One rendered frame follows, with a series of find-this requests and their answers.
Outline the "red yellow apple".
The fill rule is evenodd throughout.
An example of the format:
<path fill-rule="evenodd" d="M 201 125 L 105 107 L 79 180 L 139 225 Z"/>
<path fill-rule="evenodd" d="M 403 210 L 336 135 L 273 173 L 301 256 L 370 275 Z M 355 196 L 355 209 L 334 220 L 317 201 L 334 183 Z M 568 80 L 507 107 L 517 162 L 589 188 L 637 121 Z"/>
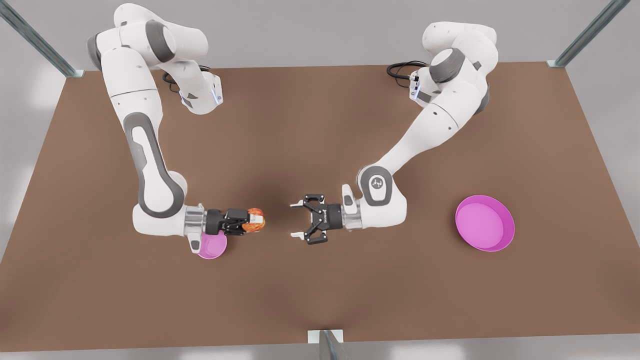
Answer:
<path fill-rule="evenodd" d="M 242 229 L 248 233 L 254 233 L 262 230 L 265 227 L 265 215 L 259 208 L 249 208 L 247 210 L 248 219 L 246 223 L 243 223 Z"/>

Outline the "pink bowl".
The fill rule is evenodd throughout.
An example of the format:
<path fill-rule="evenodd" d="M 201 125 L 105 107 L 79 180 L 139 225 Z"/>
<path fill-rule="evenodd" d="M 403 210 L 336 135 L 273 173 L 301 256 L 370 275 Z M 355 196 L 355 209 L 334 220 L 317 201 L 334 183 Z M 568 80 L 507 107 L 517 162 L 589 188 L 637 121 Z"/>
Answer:
<path fill-rule="evenodd" d="M 227 236 L 220 230 L 217 234 L 201 235 L 199 257 L 207 260 L 220 257 L 227 248 Z"/>

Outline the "pink plate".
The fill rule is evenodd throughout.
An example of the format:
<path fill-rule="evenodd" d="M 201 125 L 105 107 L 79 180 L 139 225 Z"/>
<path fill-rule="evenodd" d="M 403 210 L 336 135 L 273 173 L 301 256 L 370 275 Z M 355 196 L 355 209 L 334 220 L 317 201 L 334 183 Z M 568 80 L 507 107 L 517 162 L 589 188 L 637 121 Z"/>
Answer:
<path fill-rule="evenodd" d="M 484 252 L 507 248 L 515 236 L 515 221 L 510 210 L 484 194 L 462 200 L 455 210 L 454 221 L 461 238 L 469 246 Z"/>

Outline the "silver frame post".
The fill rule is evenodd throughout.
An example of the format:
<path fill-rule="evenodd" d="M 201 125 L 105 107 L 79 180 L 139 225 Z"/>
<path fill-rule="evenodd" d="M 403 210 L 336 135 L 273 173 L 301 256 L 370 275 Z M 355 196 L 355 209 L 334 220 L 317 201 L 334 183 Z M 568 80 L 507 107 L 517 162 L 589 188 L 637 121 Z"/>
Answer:
<path fill-rule="evenodd" d="M 318 360 L 350 360 L 343 349 L 342 329 L 316 329 L 307 331 L 307 343 L 318 344 Z"/>
<path fill-rule="evenodd" d="M 548 60 L 546 65 L 552 69 L 566 66 L 624 9 L 632 0 L 610 0 L 608 4 L 590 21 L 584 30 L 558 55 Z"/>
<path fill-rule="evenodd" d="M 13 28 L 46 61 L 66 78 L 82 78 L 84 70 L 73 68 L 6 0 L 0 0 L 0 18 Z"/>

